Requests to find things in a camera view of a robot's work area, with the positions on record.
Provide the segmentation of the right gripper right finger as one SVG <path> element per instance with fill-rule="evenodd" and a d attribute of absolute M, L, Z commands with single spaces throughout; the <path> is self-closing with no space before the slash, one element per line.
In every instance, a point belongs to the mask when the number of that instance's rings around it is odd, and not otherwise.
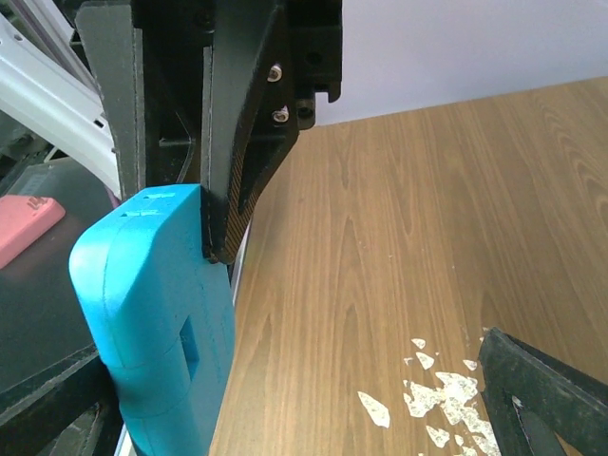
<path fill-rule="evenodd" d="M 479 351 L 482 397 L 502 455 L 607 453 L 607 385 L 491 328 Z"/>

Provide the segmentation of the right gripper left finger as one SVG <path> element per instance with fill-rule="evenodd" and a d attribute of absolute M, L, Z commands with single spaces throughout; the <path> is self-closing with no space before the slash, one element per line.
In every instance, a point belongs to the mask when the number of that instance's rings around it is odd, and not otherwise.
<path fill-rule="evenodd" d="M 40 455 L 56 446 L 79 418 L 77 455 L 113 455 L 123 430 L 118 397 L 95 345 L 90 344 L 1 393 L 1 453 Z"/>

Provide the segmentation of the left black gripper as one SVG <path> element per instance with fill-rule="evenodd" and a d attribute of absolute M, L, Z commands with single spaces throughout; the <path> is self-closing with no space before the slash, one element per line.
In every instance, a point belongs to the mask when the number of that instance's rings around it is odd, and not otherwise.
<path fill-rule="evenodd" d="M 123 199 L 199 181 L 203 254 L 232 263 L 257 200 L 341 94 L 339 1 L 74 1 Z"/>

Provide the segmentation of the blue plug adapter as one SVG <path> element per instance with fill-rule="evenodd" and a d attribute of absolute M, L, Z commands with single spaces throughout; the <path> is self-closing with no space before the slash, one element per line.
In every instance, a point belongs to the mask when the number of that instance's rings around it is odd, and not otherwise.
<path fill-rule="evenodd" d="M 204 455 L 235 350 L 226 267 L 204 258 L 195 184 L 142 190 L 89 227 L 69 274 L 141 455 Z"/>

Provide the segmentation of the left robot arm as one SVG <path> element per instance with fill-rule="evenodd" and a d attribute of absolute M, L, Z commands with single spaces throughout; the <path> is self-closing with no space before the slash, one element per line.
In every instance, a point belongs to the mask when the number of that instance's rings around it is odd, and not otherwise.
<path fill-rule="evenodd" d="M 199 167 L 202 252 L 234 262 L 258 197 L 341 94 L 338 1 L 13 1 L 1 108 L 118 198 Z"/>

